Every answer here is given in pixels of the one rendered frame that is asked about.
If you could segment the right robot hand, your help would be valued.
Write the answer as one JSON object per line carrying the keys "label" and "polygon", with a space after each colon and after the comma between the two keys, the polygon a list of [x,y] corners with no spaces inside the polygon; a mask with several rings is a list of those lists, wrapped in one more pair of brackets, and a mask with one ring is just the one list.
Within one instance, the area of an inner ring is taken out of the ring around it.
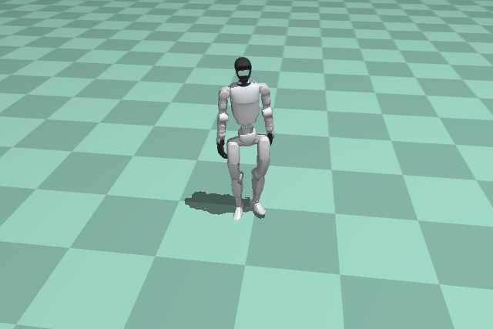
{"label": "right robot hand", "polygon": [[220,140],[220,144],[218,142],[216,142],[217,144],[217,149],[218,149],[218,153],[224,158],[224,159],[227,159],[227,155],[226,153],[224,152],[224,148],[223,148],[223,145],[224,145],[224,139]]}

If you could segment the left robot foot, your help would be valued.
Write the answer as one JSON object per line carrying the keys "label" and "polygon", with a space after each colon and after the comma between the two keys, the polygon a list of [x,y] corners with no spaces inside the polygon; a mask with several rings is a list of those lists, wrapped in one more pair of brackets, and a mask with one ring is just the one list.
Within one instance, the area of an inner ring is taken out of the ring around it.
{"label": "left robot foot", "polygon": [[260,215],[264,215],[267,213],[266,210],[260,205],[260,203],[256,202],[256,204],[254,204],[253,200],[250,201],[250,207],[252,207],[254,211]]}

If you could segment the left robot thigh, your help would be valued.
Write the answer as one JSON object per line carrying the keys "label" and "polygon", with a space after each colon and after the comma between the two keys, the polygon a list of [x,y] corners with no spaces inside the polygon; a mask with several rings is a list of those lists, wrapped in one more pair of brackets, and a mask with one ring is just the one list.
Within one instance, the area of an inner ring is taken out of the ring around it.
{"label": "left robot thigh", "polygon": [[270,140],[266,134],[257,133],[257,167],[251,173],[255,180],[259,180],[267,173],[270,165]]}

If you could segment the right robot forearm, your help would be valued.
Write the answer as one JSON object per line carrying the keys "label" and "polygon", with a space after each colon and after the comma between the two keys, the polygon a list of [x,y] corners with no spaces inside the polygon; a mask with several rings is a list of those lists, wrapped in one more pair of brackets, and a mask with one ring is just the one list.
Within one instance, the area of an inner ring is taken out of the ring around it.
{"label": "right robot forearm", "polygon": [[224,142],[225,142],[225,136],[226,136],[226,123],[220,122],[220,114],[219,114],[218,118],[217,118],[217,138],[216,138],[216,141],[220,144],[220,140],[224,139]]}

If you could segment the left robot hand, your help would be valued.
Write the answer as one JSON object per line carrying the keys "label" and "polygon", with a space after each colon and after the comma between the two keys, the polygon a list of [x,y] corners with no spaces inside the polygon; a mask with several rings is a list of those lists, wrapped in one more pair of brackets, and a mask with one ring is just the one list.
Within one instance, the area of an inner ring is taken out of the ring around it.
{"label": "left robot hand", "polygon": [[268,138],[270,140],[270,145],[272,144],[272,141],[273,141],[273,138],[274,138],[274,136],[272,137],[272,135],[273,135],[272,133],[268,133],[267,134],[267,136],[268,136]]}

